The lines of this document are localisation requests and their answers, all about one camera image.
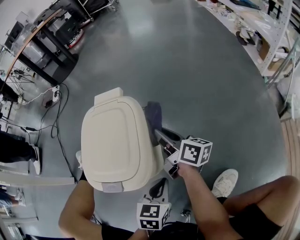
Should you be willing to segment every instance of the power strip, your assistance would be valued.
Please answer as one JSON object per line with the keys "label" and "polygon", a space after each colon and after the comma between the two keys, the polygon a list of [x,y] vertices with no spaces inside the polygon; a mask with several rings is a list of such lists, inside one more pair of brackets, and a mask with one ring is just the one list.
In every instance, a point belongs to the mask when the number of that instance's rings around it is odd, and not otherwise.
{"label": "power strip", "polygon": [[53,99],[52,99],[52,101],[55,103],[55,102],[57,102],[58,101],[58,99],[59,99],[59,94],[57,93],[57,91],[59,91],[60,90],[60,87],[57,85],[56,87],[53,87],[52,88],[52,91],[53,91]]}

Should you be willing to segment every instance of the white sneaker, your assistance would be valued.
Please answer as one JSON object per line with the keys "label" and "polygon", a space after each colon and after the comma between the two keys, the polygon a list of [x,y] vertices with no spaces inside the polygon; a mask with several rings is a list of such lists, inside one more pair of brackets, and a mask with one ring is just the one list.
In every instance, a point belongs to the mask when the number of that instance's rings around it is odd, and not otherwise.
{"label": "white sneaker", "polygon": [[17,188],[17,195],[15,196],[15,200],[20,200],[21,199],[21,191],[20,189]]}
{"label": "white sneaker", "polygon": [[34,168],[36,169],[37,175],[40,175],[41,174],[41,162],[40,162],[40,158],[39,158],[39,148],[33,144],[30,144],[30,146],[33,147],[33,149],[36,153],[36,158],[31,159],[31,160],[33,162]]}
{"label": "white sneaker", "polygon": [[81,150],[76,152],[76,158],[77,158],[77,161],[79,162],[79,167],[81,170],[83,170],[83,161],[81,159]]}
{"label": "white sneaker", "polygon": [[23,192],[21,192],[21,197],[20,197],[20,200],[19,200],[19,205],[23,206],[23,207],[26,207],[25,196],[24,196]]}
{"label": "white sneaker", "polygon": [[218,176],[211,192],[215,197],[228,197],[233,191],[238,177],[238,171],[235,169],[227,169]]}

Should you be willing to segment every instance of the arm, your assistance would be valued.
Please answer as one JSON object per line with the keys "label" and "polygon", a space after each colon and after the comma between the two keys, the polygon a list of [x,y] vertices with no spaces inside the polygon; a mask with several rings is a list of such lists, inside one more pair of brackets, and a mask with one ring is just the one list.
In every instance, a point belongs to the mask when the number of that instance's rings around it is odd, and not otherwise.
{"label": "arm", "polygon": [[242,239],[230,226],[226,210],[211,193],[197,169],[187,164],[180,164],[178,173],[184,179],[196,223],[205,239]]}
{"label": "arm", "polygon": [[[102,226],[90,221],[94,209],[94,188],[80,180],[60,215],[59,227],[63,235],[76,240],[103,240]],[[138,229],[129,240],[148,240],[147,232]]]}

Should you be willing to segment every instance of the epoxy floor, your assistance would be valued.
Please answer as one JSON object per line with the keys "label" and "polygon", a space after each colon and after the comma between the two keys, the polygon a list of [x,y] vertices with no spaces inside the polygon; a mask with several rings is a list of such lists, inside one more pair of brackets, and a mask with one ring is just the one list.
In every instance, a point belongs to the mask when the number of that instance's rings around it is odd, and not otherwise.
{"label": "epoxy floor", "polygon": [[[120,0],[116,7],[116,12],[104,11],[85,29],[79,61],[64,82],[70,96],[59,120],[60,136],[77,176],[75,153],[81,145],[84,115],[93,106],[95,95],[116,87],[142,106],[148,101],[160,102],[165,127],[213,142],[210,161],[202,171],[209,187],[227,168],[239,172],[232,194],[284,175],[287,160],[276,109],[257,68],[232,33],[194,0]],[[39,79],[27,98],[49,87]],[[15,121],[39,128],[45,112],[41,101],[18,110]],[[53,123],[56,111],[50,112],[44,126]],[[42,176],[70,176],[50,128],[43,130],[39,146],[43,150]],[[189,207],[189,200],[181,179],[169,182],[169,220],[180,221],[180,212]],[[39,221],[22,225],[24,232],[61,237],[58,219],[73,188],[27,187],[28,207],[18,207],[17,212],[23,217],[36,215]],[[142,191],[95,191],[101,220],[135,231],[136,203]]]}

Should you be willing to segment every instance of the toilet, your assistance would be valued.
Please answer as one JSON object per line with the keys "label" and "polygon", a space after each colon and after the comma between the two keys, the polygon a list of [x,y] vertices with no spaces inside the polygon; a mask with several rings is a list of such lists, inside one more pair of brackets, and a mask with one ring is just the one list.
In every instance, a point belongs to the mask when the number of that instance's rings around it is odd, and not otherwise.
{"label": "toilet", "polygon": [[82,123],[82,166],[103,192],[142,188],[164,167],[160,146],[151,145],[142,107],[121,88],[95,96]]}

